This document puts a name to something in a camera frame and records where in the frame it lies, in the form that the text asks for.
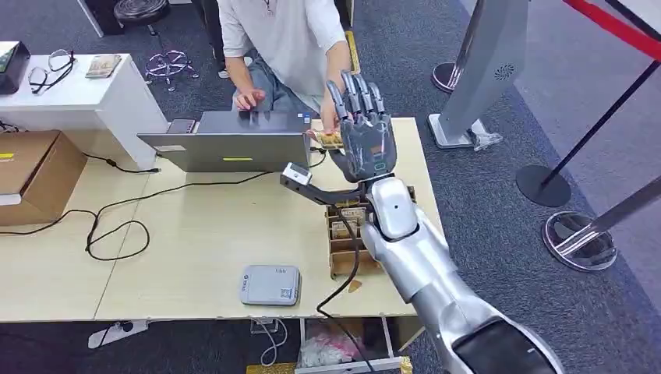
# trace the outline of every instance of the black cable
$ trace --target black cable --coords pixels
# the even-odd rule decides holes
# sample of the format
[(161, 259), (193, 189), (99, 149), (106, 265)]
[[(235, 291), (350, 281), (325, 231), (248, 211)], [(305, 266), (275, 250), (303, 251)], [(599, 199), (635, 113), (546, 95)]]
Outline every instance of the black cable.
[(158, 172), (161, 171), (161, 169), (159, 169), (159, 168), (146, 169), (146, 170), (128, 170), (128, 169), (125, 169), (125, 168), (121, 168), (119, 165), (117, 165), (117, 162), (115, 162), (114, 160), (112, 160), (112, 159), (110, 159), (110, 158), (99, 157), (99, 156), (92, 156), (91, 154), (88, 154), (88, 153), (85, 153), (85, 152), (83, 152), (83, 154), (84, 154), (85, 156), (89, 157), (89, 158), (93, 158), (93, 159), (96, 159), (96, 160), (105, 161), (106, 164), (112, 166), (113, 168), (115, 168), (115, 169), (117, 169), (117, 170), (124, 171), (125, 173), (130, 173), (130, 174), (143, 174), (143, 173), (158, 173)]
[(353, 229), (347, 222), (347, 219), (345, 216), (342, 214), (342, 209), (339, 206), (335, 206), (335, 209), (338, 210), (338, 216), (340, 217), (340, 220), (342, 221), (343, 224), (345, 224), (345, 227), (347, 228), (347, 231), (349, 232), (349, 236), (352, 239), (353, 247), (354, 247), (354, 259), (353, 259), (353, 269), (352, 272), (349, 274), (347, 280), (338, 287), (337, 290), (333, 291), (332, 294), (330, 294), (327, 298), (325, 298), (322, 302), (319, 303), (319, 305), (316, 306), (317, 312), (328, 318), (332, 323), (334, 323), (337, 327), (344, 332), (347, 337), (352, 341), (352, 343), (355, 345), (355, 348), (358, 350), (358, 353), (360, 353), (360, 356), (362, 360), (367, 364), (367, 367), (369, 367), (369, 370), (371, 372), (375, 372), (374, 367), (372, 367), (372, 364), (369, 362), (367, 359), (367, 356), (365, 355), (365, 352), (362, 350), (360, 345), (358, 344), (357, 341), (355, 341), (355, 338), (351, 335), (351, 333), (348, 332), (346, 327), (342, 326), (340, 321), (335, 319), (335, 317), (331, 316), (330, 314), (326, 313), (322, 308), (331, 302), (336, 296), (338, 296), (342, 291), (345, 290), (347, 286), (353, 281), (353, 278), (355, 278), (355, 275), (358, 273), (358, 266), (359, 266), (359, 253), (360, 253), (360, 242), (358, 241), (358, 238), (355, 236), (355, 232), (353, 232)]
[(317, 166), (321, 165), (321, 164), (326, 160), (326, 154), (327, 154), (327, 152), (326, 152), (326, 150), (323, 150), (323, 151), (324, 151), (324, 152), (322, 153), (323, 156), (321, 157), (321, 161), (317, 162), (317, 163), (314, 164), (314, 165), (310, 165), (309, 169), (311, 169), (311, 168), (316, 168)]
[[(27, 232), (0, 231), (0, 235), (22, 235), (22, 236), (25, 236), (25, 235), (32, 235), (32, 234), (36, 234), (36, 233), (38, 233), (38, 232), (41, 232), (41, 231), (43, 231), (43, 230), (47, 230), (47, 229), (49, 229), (49, 228), (52, 228), (52, 227), (55, 226), (56, 224), (60, 223), (60, 222), (61, 222), (66, 216), (68, 216), (70, 213), (75, 213), (75, 212), (77, 212), (77, 213), (88, 213), (88, 214), (91, 214), (92, 216), (94, 216), (94, 222), (92, 223), (92, 228), (90, 229), (90, 232), (87, 234), (87, 241), (86, 241), (86, 245), (85, 245), (85, 252), (87, 252), (87, 254), (90, 255), (90, 257), (92, 257), (93, 259), (95, 259), (95, 260), (97, 260), (97, 261), (116, 261), (116, 260), (120, 260), (120, 259), (128, 259), (128, 258), (130, 258), (130, 257), (133, 257), (133, 256), (136, 256), (136, 255), (139, 255), (140, 253), (144, 252), (144, 251), (147, 249), (147, 247), (149, 247), (149, 244), (150, 244), (150, 233), (149, 233), (149, 230), (147, 229), (147, 226), (145, 226), (142, 222), (140, 222), (140, 221), (136, 221), (136, 220), (130, 220), (130, 221), (126, 221), (126, 222), (124, 222), (123, 224), (120, 224), (117, 228), (115, 228), (115, 229), (113, 229), (113, 230), (111, 230), (111, 231), (106, 232), (106, 233), (103, 234), (102, 236), (100, 236), (100, 237), (98, 237), (98, 238), (95, 238), (95, 237), (94, 237), (94, 234), (96, 233), (96, 230), (97, 230), (97, 228), (99, 227), (99, 223), (101, 222), (101, 215), (102, 215), (102, 213), (104, 212), (104, 210), (109, 209), (109, 208), (111, 208), (111, 207), (113, 207), (113, 206), (118, 206), (118, 205), (122, 205), (122, 204), (126, 204), (126, 203), (133, 203), (133, 202), (136, 202), (136, 201), (142, 201), (142, 200), (150, 199), (150, 198), (152, 198), (152, 197), (154, 197), (154, 196), (162, 195), (162, 194), (167, 193), (167, 192), (177, 191), (177, 190), (184, 189), (184, 188), (186, 188), (186, 187), (190, 187), (190, 186), (193, 186), (193, 185), (239, 185), (239, 184), (241, 184), (241, 183), (248, 182), (248, 181), (252, 181), (252, 180), (255, 179), (255, 178), (259, 178), (259, 177), (261, 177), (261, 176), (263, 176), (263, 175), (267, 175), (267, 174), (270, 174), (270, 171), (265, 171), (265, 172), (263, 172), (263, 173), (259, 173), (259, 174), (257, 174), (257, 175), (253, 175), (252, 177), (245, 178), (245, 179), (242, 179), (242, 180), (237, 181), (237, 182), (194, 182), (194, 183), (186, 183), (186, 184), (184, 184), (184, 185), (180, 185), (180, 186), (178, 186), (178, 187), (174, 187), (174, 188), (172, 188), (172, 189), (164, 189), (164, 190), (162, 190), (162, 191), (158, 191), (158, 192), (152, 193), (151, 195), (141, 196), (141, 197), (135, 197), (135, 198), (132, 198), (132, 199), (126, 199), (126, 200), (118, 201), (118, 202), (116, 202), (116, 203), (108, 204), (108, 205), (103, 206), (102, 208), (100, 208), (99, 211), (97, 211), (96, 213), (93, 212), (93, 211), (91, 211), (91, 210), (78, 210), (78, 209), (71, 209), (71, 210), (67, 210), (67, 211), (66, 211), (66, 212), (65, 212), (60, 218), (58, 218), (55, 222), (50, 223), (50, 224), (47, 224), (46, 226), (43, 226), (42, 228), (38, 228), (38, 229), (36, 229), (36, 230), (27, 231)], [(99, 242), (100, 240), (104, 239), (105, 237), (114, 234), (115, 232), (117, 232), (117, 231), (119, 231), (120, 229), (122, 229), (124, 226), (130, 225), (130, 224), (138, 224), (138, 225), (140, 225), (140, 226), (142, 227), (142, 229), (144, 230), (145, 235), (147, 236), (147, 240), (145, 241), (144, 246), (143, 246), (139, 251), (134, 252), (134, 253), (131, 253), (131, 254), (129, 254), (129, 255), (117, 256), (117, 257), (109, 257), (109, 258), (98, 257), (98, 256), (96, 256), (96, 255), (94, 255), (94, 254), (92, 253), (92, 245), (94, 245), (95, 243), (97, 243), (97, 242)]]
[(104, 341), (105, 341), (105, 337), (108, 335), (108, 331), (110, 331), (110, 329), (111, 329), (113, 326), (114, 326), (114, 325), (111, 325), (109, 328), (105, 329), (105, 331), (104, 331), (104, 335), (101, 337), (101, 341), (99, 342), (99, 345), (97, 346), (97, 348), (100, 348), (100, 347), (103, 345), (103, 343), (104, 343)]
[(4, 123), (3, 121), (0, 121), (0, 127), (2, 127), (2, 131), (0, 132), (1, 134), (11, 133), (11, 132), (21, 132), (19, 126), (10, 125), (9, 123)]

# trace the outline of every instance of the wooden organizer box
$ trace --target wooden organizer box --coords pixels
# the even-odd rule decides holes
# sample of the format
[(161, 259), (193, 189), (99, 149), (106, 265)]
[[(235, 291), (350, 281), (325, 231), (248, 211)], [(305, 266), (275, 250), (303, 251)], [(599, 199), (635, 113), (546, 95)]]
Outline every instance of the wooden organizer box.
[[(415, 202), (415, 190), (412, 186), (408, 187), (408, 192), (411, 194), (413, 202)], [(341, 209), (357, 207), (367, 208), (369, 203), (366, 200), (356, 200), (347, 201), (339, 205), (341, 206)], [(341, 222), (340, 216), (338, 216), (338, 209), (335, 206), (328, 205), (326, 206), (326, 225), (328, 241), (330, 242), (330, 277), (332, 278), (335, 278), (336, 275), (349, 275), (353, 269), (353, 260), (355, 257), (351, 238), (333, 239), (331, 226), (334, 222)], [(358, 229), (355, 234), (360, 242), (358, 274), (363, 275), (383, 272), (380, 264), (372, 258), (369, 252), (367, 252), (367, 248), (363, 245), (360, 229)]]

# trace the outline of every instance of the robotic arm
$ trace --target robotic arm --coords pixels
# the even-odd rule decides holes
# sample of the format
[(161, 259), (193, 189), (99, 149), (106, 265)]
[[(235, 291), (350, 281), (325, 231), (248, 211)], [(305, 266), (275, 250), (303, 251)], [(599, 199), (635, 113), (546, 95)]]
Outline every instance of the robotic arm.
[(370, 207), (361, 227), (363, 243), (404, 301), (413, 304), (450, 373), (564, 372), (539, 336), (479, 298), (459, 277), (445, 237), (392, 173), (397, 151), (378, 87), (367, 85), (359, 74), (344, 72), (342, 77), (349, 108), (335, 84), (329, 81), (327, 86), (340, 118), (345, 152), (329, 152), (347, 180), (359, 187), (344, 193), (322, 191), (310, 184), (309, 171), (294, 164), (283, 171), (281, 184), (324, 205), (366, 197)]

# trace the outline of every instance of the wooden desk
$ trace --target wooden desk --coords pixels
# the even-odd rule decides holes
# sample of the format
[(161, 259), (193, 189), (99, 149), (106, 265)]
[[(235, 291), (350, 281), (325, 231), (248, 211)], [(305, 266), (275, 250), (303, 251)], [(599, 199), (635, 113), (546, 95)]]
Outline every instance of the wooden desk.
[[(415, 120), (397, 118), (393, 123), (398, 143), (395, 172), (415, 186), (419, 205), (440, 228)], [(186, 182), (238, 181), (250, 175), (187, 175), (167, 160), (159, 160), (158, 167), (163, 171), (149, 177), (144, 194)], [(313, 182), (322, 189), (351, 186), (330, 159), (313, 173)], [(266, 175), (242, 185), (189, 187), (141, 202), (136, 219), (150, 229), (150, 248), (115, 264), (95, 318), (319, 316), (317, 303), (342, 281), (330, 277), (324, 207), (281, 187), (278, 178)], [(122, 254), (140, 248), (144, 239), (139, 228), (131, 228)], [(299, 303), (285, 308), (243, 305), (239, 301), (241, 274), (253, 264), (297, 266), (302, 274)], [(361, 288), (338, 296), (326, 307), (328, 312), (337, 316), (415, 315), (386, 275), (358, 279)]]
[[(103, 161), (90, 160), (66, 209), (98, 210), (106, 204), (139, 196), (146, 183), (146, 175), (127, 175)], [(100, 235), (130, 220), (135, 209), (135, 206), (121, 206), (109, 210), (97, 233)], [(85, 253), (92, 221), (89, 214), (71, 213), (57, 226), (35, 235), (0, 235), (1, 322), (94, 318), (115, 264), (98, 262)], [(0, 231), (30, 231), (40, 226), (0, 228)], [(117, 256), (127, 230), (124, 228), (99, 242), (93, 247), (94, 253)]]

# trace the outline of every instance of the robot finger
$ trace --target robot finger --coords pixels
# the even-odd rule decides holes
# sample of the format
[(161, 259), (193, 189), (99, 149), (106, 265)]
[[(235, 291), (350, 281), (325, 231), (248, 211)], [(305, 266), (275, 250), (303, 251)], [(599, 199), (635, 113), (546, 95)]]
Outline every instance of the robot finger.
[(372, 91), (372, 96), (374, 96), (376, 111), (378, 111), (380, 115), (384, 114), (386, 112), (386, 107), (384, 106), (384, 99), (381, 97), (379, 87), (374, 82), (369, 82), (369, 90)]
[(340, 92), (338, 85), (336, 85), (335, 82), (333, 82), (332, 80), (328, 80), (326, 82), (326, 87), (330, 92), (330, 97), (333, 99), (333, 102), (335, 103), (335, 111), (338, 113), (338, 117), (340, 118), (341, 121), (347, 119), (349, 114), (345, 107), (345, 102), (342, 100), (342, 93)]
[(349, 97), (349, 104), (351, 105), (349, 109), (350, 112), (358, 114), (361, 112), (362, 108), (360, 107), (360, 100), (358, 99), (358, 92), (355, 90), (355, 84), (351, 73), (342, 70), (342, 80), (345, 81), (345, 86), (347, 87), (347, 96)]
[(367, 90), (367, 82), (363, 79), (359, 72), (354, 74), (353, 78), (358, 83), (358, 88), (360, 89), (360, 97), (362, 98), (362, 104), (365, 108), (365, 113), (374, 111), (374, 106), (372, 105), (372, 96)]

